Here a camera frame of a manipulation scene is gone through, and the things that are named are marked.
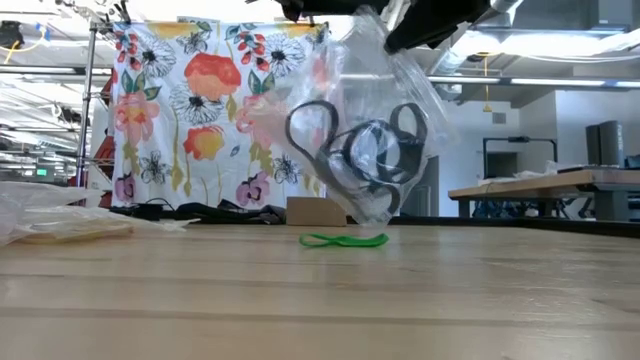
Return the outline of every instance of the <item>green rubber band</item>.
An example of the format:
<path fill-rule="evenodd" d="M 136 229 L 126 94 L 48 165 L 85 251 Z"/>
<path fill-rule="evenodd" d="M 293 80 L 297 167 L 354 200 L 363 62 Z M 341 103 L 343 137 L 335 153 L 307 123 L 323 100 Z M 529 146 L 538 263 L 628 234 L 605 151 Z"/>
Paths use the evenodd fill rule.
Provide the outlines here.
<path fill-rule="evenodd" d="M 387 234 L 380 234 L 372 238 L 363 239 L 354 236 L 327 236 L 322 234 L 302 234 L 298 239 L 300 245 L 306 247 L 325 247 L 325 246 L 342 246 L 342 247 L 378 247 L 389 241 Z"/>

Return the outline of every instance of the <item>plastic wrap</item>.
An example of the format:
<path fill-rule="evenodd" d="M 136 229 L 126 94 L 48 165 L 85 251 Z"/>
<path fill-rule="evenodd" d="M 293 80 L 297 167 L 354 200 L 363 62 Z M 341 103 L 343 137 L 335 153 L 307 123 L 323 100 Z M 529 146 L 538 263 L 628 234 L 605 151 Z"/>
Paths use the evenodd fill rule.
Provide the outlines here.
<path fill-rule="evenodd" d="M 0 245 L 16 240 L 28 243 L 90 240 L 128 235 L 134 230 L 175 231 L 188 223 L 151 223 L 106 209 L 63 206 L 99 198 L 102 193 L 38 183 L 0 182 Z"/>
<path fill-rule="evenodd" d="M 424 70 L 384 51 L 386 28 L 367 9 L 300 69 L 257 99 L 256 126 L 360 224 L 385 225 L 420 180 L 428 158 L 455 139 Z"/>

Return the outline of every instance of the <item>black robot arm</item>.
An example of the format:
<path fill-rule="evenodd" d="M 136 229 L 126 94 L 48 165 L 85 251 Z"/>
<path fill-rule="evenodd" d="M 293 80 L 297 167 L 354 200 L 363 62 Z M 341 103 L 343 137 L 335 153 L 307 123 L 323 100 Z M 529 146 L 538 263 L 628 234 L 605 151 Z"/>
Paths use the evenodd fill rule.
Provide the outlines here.
<path fill-rule="evenodd" d="M 389 0 L 275 1 L 291 21 L 297 21 L 301 15 L 348 15 L 362 5 L 371 6 L 380 14 L 389 3 Z M 489 7 L 490 0 L 413 0 L 404 19 L 387 38 L 385 49 L 394 53 L 422 44 L 434 48 L 451 36 L 458 24 L 475 22 Z"/>

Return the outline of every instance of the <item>wooden table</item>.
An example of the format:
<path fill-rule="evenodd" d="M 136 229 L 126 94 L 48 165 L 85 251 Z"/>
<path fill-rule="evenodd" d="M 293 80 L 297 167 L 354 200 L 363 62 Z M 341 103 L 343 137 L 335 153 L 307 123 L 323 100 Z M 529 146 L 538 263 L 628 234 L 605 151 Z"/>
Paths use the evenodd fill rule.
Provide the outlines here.
<path fill-rule="evenodd" d="M 0 359 L 637 359 L 640 242 L 390 227 L 377 249 L 193 226 L 0 248 Z"/>
<path fill-rule="evenodd" d="M 640 171 L 581 170 L 528 180 L 495 182 L 449 191 L 460 217 L 470 217 L 471 201 L 538 201 L 593 196 L 598 220 L 629 221 L 629 192 L 640 191 Z"/>

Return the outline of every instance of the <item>floral curtain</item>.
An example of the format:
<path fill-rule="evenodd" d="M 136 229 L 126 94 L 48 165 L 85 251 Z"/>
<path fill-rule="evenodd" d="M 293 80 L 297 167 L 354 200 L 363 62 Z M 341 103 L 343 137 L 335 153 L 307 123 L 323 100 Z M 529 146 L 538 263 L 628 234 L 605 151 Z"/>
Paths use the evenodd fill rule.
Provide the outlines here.
<path fill-rule="evenodd" d="M 245 106 L 294 71 L 322 26 L 144 23 L 115 28 L 114 206 L 226 199 L 245 208 L 322 196 Z"/>

